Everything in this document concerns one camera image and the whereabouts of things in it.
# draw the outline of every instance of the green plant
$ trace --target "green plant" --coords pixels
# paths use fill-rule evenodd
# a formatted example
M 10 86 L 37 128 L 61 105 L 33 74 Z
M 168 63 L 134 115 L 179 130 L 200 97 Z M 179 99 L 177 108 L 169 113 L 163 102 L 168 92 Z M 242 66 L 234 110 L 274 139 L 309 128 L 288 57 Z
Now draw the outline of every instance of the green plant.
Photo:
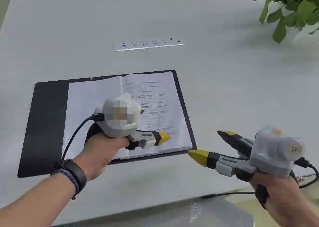
M 295 27 L 298 31 L 307 25 L 315 25 L 319 22 L 319 0 L 265 0 L 264 8 L 259 17 L 259 22 L 264 24 L 268 14 L 268 5 L 279 2 L 280 8 L 269 14 L 267 23 L 278 21 L 273 33 L 273 40 L 281 43 L 286 36 L 286 27 Z M 282 9 L 290 11 L 286 16 Z M 314 34 L 319 27 L 309 34 Z

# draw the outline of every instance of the forearm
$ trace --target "forearm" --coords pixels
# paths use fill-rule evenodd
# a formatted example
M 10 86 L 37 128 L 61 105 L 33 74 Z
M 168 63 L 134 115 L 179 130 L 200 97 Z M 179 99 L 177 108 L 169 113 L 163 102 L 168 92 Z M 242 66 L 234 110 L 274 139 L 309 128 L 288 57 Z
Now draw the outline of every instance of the forearm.
M 48 227 L 75 193 L 73 183 L 57 173 L 0 210 L 0 226 Z
M 295 212 L 290 220 L 289 227 L 319 227 L 319 210 L 309 204 L 300 212 Z

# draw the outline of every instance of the blue bracelet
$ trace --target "blue bracelet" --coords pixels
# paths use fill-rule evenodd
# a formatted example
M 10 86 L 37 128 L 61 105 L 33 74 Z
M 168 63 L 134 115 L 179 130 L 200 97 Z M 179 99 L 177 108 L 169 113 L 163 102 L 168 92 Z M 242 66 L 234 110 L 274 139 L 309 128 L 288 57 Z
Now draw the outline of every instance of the blue bracelet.
M 77 180 L 74 178 L 74 176 L 70 173 L 70 172 L 68 172 L 67 170 L 64 170 L 64 169 L 57 169 L 57 170 L 55 170 L 55 171 L 53 171 L 52 173 L 51 173 L 51 176 L 53 176 L 54 174 L 56 174 L 56 173 L 62 173 L 62 174 L 64 174 L 64 175 L 66 175 L 68 178 L 69 178 L 69 180 L 74 184 L 74 186 L 75 186 L 75 194 L 74 194 L 74 196 L 72 197 L 72 199 L 73 200 L 75 200 L 75 196 L 79 193 L 79 183 L 77 182 Z

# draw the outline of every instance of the grip handle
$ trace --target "grip handle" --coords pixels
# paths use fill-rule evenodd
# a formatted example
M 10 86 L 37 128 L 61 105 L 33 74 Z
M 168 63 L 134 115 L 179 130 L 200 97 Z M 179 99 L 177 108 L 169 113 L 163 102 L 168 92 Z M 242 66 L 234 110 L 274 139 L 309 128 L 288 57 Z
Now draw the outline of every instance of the grip handle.
M 254 175 L 254 174 L 242 171 L 242 170 L 236 170 L 235 174 L 236 174 L 236 177 L 242 181 L 250 181 Z M 295 180 L 295 182 L 298 183 L 296 176 L 292 170 L 289 173 L 289 176 L 291 176 Z M 269 193 L 267 191 L 267 188 L 263 185 L 258 185 L 256 188 L 255 196 L 256 196 L 257 200 L 259 201 L 259 203 L 261 204 L 261 206 L 264 209 L 267 209 L 266 208 L 266 201 L 267 201 L 267 198 L 269 197 Z

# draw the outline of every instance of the wrist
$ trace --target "wrist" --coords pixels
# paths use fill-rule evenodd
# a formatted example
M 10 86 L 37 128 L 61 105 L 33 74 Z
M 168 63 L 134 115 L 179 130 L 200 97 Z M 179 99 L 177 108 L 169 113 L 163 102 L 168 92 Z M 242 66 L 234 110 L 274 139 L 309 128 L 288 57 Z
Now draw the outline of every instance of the wrist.
M 97 170 L 94 163 L 92 163 L 89 157 L 87 157 L 86 155 L 80 154 L 73 159 L 73 162 L 76 163 L 82 169 L 82 171 L 84 172 L 86 176 L 87 181 L 90 181 L 93 179 Z

